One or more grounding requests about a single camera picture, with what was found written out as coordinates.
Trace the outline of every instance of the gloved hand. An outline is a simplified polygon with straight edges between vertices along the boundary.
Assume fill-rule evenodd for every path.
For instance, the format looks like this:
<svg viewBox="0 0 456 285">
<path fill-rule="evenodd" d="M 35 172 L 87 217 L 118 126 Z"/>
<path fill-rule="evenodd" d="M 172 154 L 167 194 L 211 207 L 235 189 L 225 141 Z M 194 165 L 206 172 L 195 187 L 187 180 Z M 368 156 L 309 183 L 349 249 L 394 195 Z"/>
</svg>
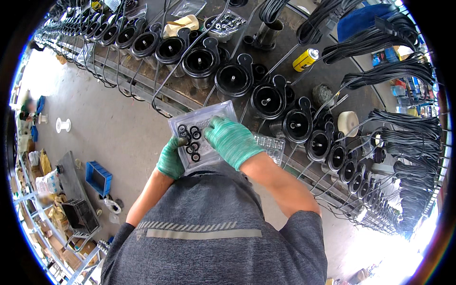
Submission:
<svg viewBox="0 0 456 285">
<path fill-rule="evenodd" d="M 213 116 L 203 135 L 220 156 L 236 171 L 250 157 L 264 151 L 242 124 Z"/>
<path fill-rule="evenodd" d="M 177 138 L 173 136 L 161 151 L 157 162 L 157 169 L 166 176 L 177 180 L 184 174 L 184 166 L 181 158 L 177 153 L 177 148 L 187 143 L 186 138 Z"/>
</svg>

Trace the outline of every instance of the plastic bag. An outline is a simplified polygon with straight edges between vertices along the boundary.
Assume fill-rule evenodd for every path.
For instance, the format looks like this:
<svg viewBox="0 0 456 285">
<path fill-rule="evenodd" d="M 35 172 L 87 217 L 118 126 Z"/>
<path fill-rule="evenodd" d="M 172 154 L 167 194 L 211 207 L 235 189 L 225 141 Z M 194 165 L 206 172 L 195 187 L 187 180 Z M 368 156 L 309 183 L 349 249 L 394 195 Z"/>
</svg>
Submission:
<svg viewBox="0 0 456 285">
<path fill-rule="evenodd" d="M 206 4 L 206 0 L 182 0 L 171 15 L 179 18 L 188 15 L 197 16 Z"/>
<path fill-rule="evenodd" d="M 37 150 L 29 152 L 29 160 L 31 166 L 37 166 L 40 164 L 40 152 Z"/>
<path fill-rule="evenodd" d="M 109 213 L 109 221 L 111 223 L 116 223 L 116 224 L 120 225 L 119 217 L 116 214 L 112 213 L 112 212 Z"/>
<path fill-rule="evenodd" d="M 145 17 L 147 13 L 147 4 L 138 6 L 125 13 L 128 20 Z"/>
<path fill-rule="evenodd" d="M 43 177 L 37 177 L 35 184 L 39 195 L 58 194 L 61 190 L 57 170 L 51 171 Z"/>
<path fill-rule="evenodd" d="M 106 207 L 108 207 L 108 209 L 111 211 L 111 213 L 120 214 L 120 212 L 122 211 L 120 206 L 113 200 L 109 200 L 109 199 L 105 198 L 105 199 L 103 199 L 103 202 L 106 205 Z"/>
</svg>

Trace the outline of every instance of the steel cylinder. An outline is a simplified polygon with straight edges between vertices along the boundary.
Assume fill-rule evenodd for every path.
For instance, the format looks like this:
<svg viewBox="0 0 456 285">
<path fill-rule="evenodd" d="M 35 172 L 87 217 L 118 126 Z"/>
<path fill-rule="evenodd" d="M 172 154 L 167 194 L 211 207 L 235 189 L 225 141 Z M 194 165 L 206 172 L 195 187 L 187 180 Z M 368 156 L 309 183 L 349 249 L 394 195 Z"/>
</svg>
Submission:
<svg viewBox="0 0 456 285">
<path fill-rule="evenodd" d="M 284 29 L 284 24 L 279 20 L 275 20 L 271 24 L 261 23 L 256 40 L 260 45 L 271 46 L 275 44 L 275 40 L 280 32 Z"/>
</svg>

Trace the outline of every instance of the blue plastic bin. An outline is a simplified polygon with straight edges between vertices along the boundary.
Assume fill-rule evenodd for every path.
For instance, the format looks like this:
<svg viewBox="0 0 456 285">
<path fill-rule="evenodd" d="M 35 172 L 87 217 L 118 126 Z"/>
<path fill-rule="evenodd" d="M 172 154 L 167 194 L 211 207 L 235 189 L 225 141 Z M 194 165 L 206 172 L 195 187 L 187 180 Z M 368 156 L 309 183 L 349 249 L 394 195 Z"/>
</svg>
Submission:
<svg viewBox="0 0 456 285">
<path fill-rule="evenodd" d="M 111 190 L 113 175 L 104 169 L 98 162 L 89 161 L 86 164 L 86 182 L 105 198 Z"/>
</svg>

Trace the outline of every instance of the metal rack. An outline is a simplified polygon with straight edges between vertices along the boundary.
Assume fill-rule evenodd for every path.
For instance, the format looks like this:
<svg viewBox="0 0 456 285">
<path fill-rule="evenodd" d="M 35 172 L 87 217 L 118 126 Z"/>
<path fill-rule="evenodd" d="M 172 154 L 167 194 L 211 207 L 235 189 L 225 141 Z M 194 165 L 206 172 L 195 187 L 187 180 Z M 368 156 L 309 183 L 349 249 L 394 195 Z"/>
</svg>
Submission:
<svg viewBox="0 0 456 285">
<path fill-rule="evenodd" d="M 50 250 L 50 253 L 52 255 L 52 259 L 55 261 L 55 263 L 61 268 L 61 270 L 63 271 L 63 273 L 69 278 L 69 281 L 67 282 L 68 285 L 72 285 L 72 284 L 75 284 L 75 283 L 78 283 L 77 282 L 77 278 L 78 276 L 83 272 L 83 271 L 87 271 L 87 274 L 86 276 L 84 277 L 83 281 L 81 282 L 81 284 L 84 284 L 91 276 L 91 274 L 93 273 L 93 271 L 95 270 L 95 268 L 99 265 L 99 263 L 101 262 L 101 258 L 100 258 L 100 254 L 99 254 L 99 250 L 100 248 L 97 246 L 95 247 L 92 252 L 86 257 L 86 259 L 82 260 L 81 257 L 75 253 L 76 257 L 81 261 L 81 265 L 78 267 L 78 269 L 76 269 L 76 271 L 73 272 L 73 270 L 69 267 L 66 267 L 65 264 L 60 260 L 59 256 L 57 256 L 54 251 L 52 250 L 52 247 L 50 246 L 49 242 L 47 241 L 47 239 L 45 238 L 45 236 L 43 235 L 43 233 L 41 232 L 41 229 L 40 227 L 35 223 L 35 220 L 33 219 L 34 217 L 36 217 L 37 215 L 39 215 L 42 219 L 44 218 L 44 221 L 46 222 L 46 224 L 49 226 L 49 228 L 52 230 L 52 233 L 53 235 L 55 235 L 55 237 L 57 238 L 57 240 L 62 244 L 64 245 L 66 243 L 66 241 L 63 239 L 63 237 L 61 236 L 61 234 L 57 231 L 57 229 L 55 228 L 55 226 L 52 224 L 52 222 L 49 220 L 49 218 L 47 217 L 47 215 L 44 213 L 45 210 L 47 210 L 48 208 L 42 208 L 40 206 L 40 204 L 37 202 L 37 192 L 33 191 L 33 189 L 31 188 L 31 183 L 30 183 L 30 179 L 28 177 L 28 174 L 26 172 L 26 168 L 25 168 L 25 164 L 24 164 L 24 161 L 22 160 L 21 157 L 19 157 L 19 161 L 21 163 L 21 168 L 22 168 L 22 172 L 23 172 L 23 175 L 24 175 L 24 178 L 25 178 L 25 182 L 26 182 L 26 187 L 28 188 L 28 194 L 23 196 L 22 195 L 22 191 L 21 191 L 21 184 L 18 180 L 18 177 L 16 177 L 16 183 L 17 183 L 17 186 L 18 186 L 18 195 L 19 195 L 19 198 L 16 199 L 14 201 L 14 205 L 17 206 L 19 205 L 20 203 L 22 204 L 24 210 L 25 210 L 25 214 L 28 216 L 28 218 L 31 220 L 32 224 L 33 224 L 33 232 L 37 233 L 41 240 L 44 242 L 44 244 L 46 245 L 47 248 L 49 248 Z M 33 212 L 33 213 L 30 213 L 30 211 L 28 210 L 28 207 L 27 207 L 27 204 L 26 204 L 26 201 L 27 200 L 30 200 L 32 201 L 32 203 L 34 204 L 35 206 L 35 209 L 36 211 Z M 93 264 L 93 265 L 90 265 L 88 266 L 89 262 L 95 257 L 97 256 L 97 261 Z M 57 280 L 55 279 L 55 276 L 49 271 L 49 269 L 47 268 L 47 266 L 45 266 L 43 264 L 43 262 L 41 261 L 41 259 L 38 258 L 38 256 L 36 256 L 36 259 L 37 261 L 40 263 L 40 265 L 42 266 L 42 268 L 47 272 L 48 276 L 52 276 L 52 278 L 54 279 L 55 283 L 58 283 Z"/>
</svg>

